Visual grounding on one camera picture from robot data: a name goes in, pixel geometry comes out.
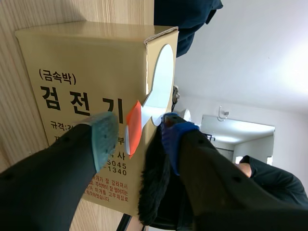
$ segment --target black jacket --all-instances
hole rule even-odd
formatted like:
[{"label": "black jacket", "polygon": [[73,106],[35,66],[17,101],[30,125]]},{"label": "black jacket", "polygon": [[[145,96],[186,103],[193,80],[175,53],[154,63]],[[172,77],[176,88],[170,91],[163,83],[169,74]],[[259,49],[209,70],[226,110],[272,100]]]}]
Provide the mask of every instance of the black jacket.
[{"label": "black jacket", "polygon": [[194,33],[208,24],[222,7],[220,0],[155,0],[154,24],[179,27],[179,57],[191,47]]},{"label": "black jacket", "polygon": [[292,173],[270,166],[250,156],[244,156],[240,163],[249,163],[251,179],[262,189],[279,200],[301,205],[308,209],[308,198],[302,182]]}]

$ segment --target black sleeve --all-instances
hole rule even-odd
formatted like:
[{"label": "black sleeve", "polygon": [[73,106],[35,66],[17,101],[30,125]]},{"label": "black sleeve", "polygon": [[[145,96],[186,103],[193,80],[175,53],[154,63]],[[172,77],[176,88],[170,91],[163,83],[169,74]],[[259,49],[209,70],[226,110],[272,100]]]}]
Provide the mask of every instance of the black sleeve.
[{"label": "black sleeve", "polygon": [[244,156],[240,163],[250,164],[251,179],[268,193],[282,201],[308,207],[304,186],[292,173],[265,164],[250,156]]}]

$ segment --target fluorescent light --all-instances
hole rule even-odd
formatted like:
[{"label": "fluorescent light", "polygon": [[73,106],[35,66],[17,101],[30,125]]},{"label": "fluorescent light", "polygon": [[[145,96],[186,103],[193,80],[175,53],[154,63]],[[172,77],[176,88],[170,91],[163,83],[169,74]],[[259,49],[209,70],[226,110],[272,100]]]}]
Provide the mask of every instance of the fluorescent light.
[{"label": "fluorescent light", "polygon": [[228,143],[236,143],[240,141],[237,138],[228,137],[228,136],[214,136],[214,137],[217,141],[228,142]]},{"label": "fluorescent light", "polygon": [[263,124],[254,124],[254,123],[247,123],[242,121],[236,121],[232,123],[232,127],[239,131],[248,131],[248,132],[270,132],[274,131],[275,127],[263,125]]}]

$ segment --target cardboard box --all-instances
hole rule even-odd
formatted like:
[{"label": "cardboard box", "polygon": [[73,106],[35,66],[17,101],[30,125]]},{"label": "cardboard box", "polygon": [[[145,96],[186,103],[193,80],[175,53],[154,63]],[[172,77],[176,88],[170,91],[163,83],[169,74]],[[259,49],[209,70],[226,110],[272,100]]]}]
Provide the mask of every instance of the cardboard box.
[{"label": "cardboard box", "polygon": [[[148,121],[129,159],[123,143],[125,118],[137,100],[146,100],[156,59],[165,44],[171,45],[175,62],[177,28],[75,22],[15,34],[49,144],[89,115],[113,111],[119,117],[115,154],[93,178],[83,198],[137,215],[144,155],[155,126]],[[170,108],[171,95],[167,111]]]}]

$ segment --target hand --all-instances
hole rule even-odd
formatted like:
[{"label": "hand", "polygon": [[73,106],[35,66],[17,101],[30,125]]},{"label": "hand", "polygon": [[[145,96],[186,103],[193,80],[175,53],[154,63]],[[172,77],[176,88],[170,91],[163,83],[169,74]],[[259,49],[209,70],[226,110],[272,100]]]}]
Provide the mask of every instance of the hand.
[{"label": "hand", "polygon": [[240,163],[240,164],[236,164],[236,166],[247,176],[247,177],[251,177],[252,171],[251,171],[251,167],[250,164],[248,163]]}]

